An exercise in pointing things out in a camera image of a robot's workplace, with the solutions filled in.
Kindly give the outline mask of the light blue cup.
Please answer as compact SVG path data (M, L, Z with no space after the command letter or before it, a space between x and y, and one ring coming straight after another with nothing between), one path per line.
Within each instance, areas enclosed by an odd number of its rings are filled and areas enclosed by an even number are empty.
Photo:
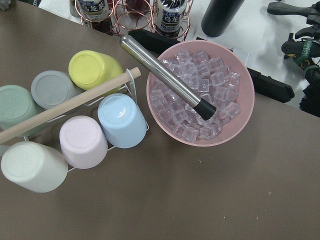
M138 105L126 94L105 97L98 106L97 116L107 140L117 148L132 148L146 135L146 120Z

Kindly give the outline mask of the steel muddler with black tip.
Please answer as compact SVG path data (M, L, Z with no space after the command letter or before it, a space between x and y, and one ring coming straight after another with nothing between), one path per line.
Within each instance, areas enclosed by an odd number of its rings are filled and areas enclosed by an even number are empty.
M217 109L215 106L196 94L186 83L171 70L166 68L132 36L121 36L120 46L145 66L175 94L189 104L203 120L209 120L216 113Z

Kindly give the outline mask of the pink bowl of ice cubes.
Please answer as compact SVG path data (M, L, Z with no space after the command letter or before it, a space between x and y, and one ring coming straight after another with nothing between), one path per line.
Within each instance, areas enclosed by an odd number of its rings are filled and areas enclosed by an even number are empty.
M217 109L210 120L203 120L150 74L146 87L149 109L170 137L191 146L211 147L231 140L246 126L254 108L254 86L246 66L233 52L194 40L170 47L159 60Z

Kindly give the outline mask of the pink cup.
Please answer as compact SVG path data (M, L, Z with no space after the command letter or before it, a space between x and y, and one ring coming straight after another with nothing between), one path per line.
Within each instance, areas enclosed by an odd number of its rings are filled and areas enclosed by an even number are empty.
M108 142L102 128L89 116L68 119L60 128L62 155L69 165L89 169L99 165L108 152Z

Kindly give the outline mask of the yellow cup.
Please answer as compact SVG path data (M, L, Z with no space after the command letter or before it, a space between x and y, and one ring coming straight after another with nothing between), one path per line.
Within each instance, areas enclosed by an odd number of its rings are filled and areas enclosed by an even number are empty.
M68 73L76 86L90 90L122 75L124 71L114 57L92 50L82 50L70 59Z

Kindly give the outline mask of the oolong tea bottle right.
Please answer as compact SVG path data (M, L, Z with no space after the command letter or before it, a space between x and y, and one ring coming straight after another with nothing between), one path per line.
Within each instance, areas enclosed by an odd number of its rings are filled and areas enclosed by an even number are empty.
M177 38L186 8L187 0L158 0L155 29L165 37Z

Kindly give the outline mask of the oolong tea bottle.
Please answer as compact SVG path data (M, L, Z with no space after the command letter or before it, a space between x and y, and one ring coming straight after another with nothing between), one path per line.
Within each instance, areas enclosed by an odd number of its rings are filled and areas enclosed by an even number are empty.
M113 35L111 14L114 8L113 0L76 0L75 9L82 23L96 31Z
M186 8L187 0L158 0L155 29L165 37L177 38Z

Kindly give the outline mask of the grey cup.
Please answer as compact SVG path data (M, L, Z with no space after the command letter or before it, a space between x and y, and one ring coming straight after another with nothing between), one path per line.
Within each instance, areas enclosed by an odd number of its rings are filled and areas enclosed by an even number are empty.
M31 95L34 101L45 110L83 92L83 89L72 82L68 73L57 70L41 72L31 83Z

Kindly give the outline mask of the black thermos bottle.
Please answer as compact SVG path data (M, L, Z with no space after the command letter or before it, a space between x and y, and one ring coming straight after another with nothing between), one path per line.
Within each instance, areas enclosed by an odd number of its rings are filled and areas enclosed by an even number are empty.
M201 21L209 37L219 37L228 27L244 0L211 0Z

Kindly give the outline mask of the oolong tea bottle left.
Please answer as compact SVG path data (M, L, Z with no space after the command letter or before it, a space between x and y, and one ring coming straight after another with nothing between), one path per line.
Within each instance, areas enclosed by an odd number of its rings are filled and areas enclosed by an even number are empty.
M82 23L96 31L113 35L111 14L114 8L113 0L76 0L75 9Z

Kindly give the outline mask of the white cup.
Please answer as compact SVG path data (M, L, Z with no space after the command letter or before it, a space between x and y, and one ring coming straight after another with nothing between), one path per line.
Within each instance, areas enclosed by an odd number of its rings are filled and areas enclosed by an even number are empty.
M1 170L11 182L36 193L47 193L63 183L68 173L68 163L52 147L22 141L4 153Z

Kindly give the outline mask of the mint green cup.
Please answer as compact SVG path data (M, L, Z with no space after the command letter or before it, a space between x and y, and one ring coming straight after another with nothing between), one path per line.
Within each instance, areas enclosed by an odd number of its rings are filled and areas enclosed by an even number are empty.
M0 88L0 128L7 130L41 112L32 94L19 85L5 85Z

